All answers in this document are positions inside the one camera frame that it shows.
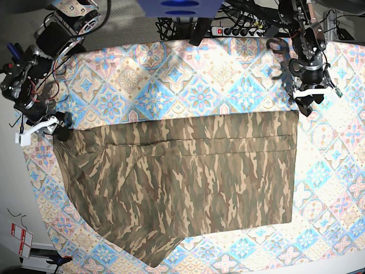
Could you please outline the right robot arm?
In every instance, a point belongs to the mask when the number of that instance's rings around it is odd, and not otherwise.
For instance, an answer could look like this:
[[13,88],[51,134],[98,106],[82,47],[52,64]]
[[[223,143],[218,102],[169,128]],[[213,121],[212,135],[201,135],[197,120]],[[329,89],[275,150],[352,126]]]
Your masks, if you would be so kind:
[[[8,44],[13,58],[1,69],[4,80],[1,92],[4,98],[14,102],[14,108],[21,113],[21,119],[30,124],[30,129],[16,133],[15,141],[28,146],[31,135],[46,129],[49,135],[59,134],[68,127],[62,112],[51,112],[45,101],[38,100],[37,89],[59,67],[59,59],[73,55],[81,47],[85,36],[104,26],[99,20],[98,7],[93,1],[11,1],[10,11],[23,13],[49,9],[35,33],[35,44],[27,49],[19,44]],[[315,17],[310,1],[279,1],[277,9],[262,7],[254,1],[161,1],[164,19],[174,24],[172,34],[182,38],[188,32],[189,42],[199,45],[211,27],[213,12],[232,9],[235,12],[235,26],[224,31],[235,34],[244,29],[242,19],[252,15],[264,21],[269,27],[289,30],[297,58],[289,61],[288,68],[293,77],[301,80],[290,94],[302,114],[311,113],[312,102],[320,103],[322,93],[317,88],[326,88],[327,65],[323,62],[326,49],[322,26]]]

